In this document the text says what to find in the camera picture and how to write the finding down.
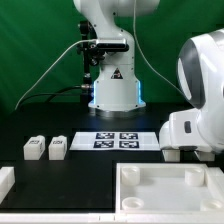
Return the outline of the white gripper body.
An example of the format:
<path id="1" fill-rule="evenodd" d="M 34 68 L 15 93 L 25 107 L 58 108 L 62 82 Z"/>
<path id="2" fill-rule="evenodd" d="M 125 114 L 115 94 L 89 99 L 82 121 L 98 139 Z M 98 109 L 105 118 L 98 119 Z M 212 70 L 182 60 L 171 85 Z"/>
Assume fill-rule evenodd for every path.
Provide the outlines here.
<path id="1" fill-rule="evenodd" d="M 224 116 L 189 109 L 171 113 L 159 132 L 161 149 L 224 152 Z"/>

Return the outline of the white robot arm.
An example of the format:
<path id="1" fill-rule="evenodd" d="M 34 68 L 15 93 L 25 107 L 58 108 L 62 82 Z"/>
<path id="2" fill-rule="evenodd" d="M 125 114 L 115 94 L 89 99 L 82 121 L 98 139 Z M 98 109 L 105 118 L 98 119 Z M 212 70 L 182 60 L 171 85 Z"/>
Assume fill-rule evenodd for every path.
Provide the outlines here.
<path id="1" fill-rule="evenodd" d="M 114 18 L 149 14 L 160 0 L 73 2 L 96 32 L 91 52 L 99 57 L 100 74 L 94 82 L 91 110 L 110 116 L 144 108 L 134 74 L 137 40 L 117 27 Z M 169 116 L 159 133 L 160 147 L 224 151 L 224 29 L 189 39 L 178 56 L 177 75 L 192 108 Z"/>

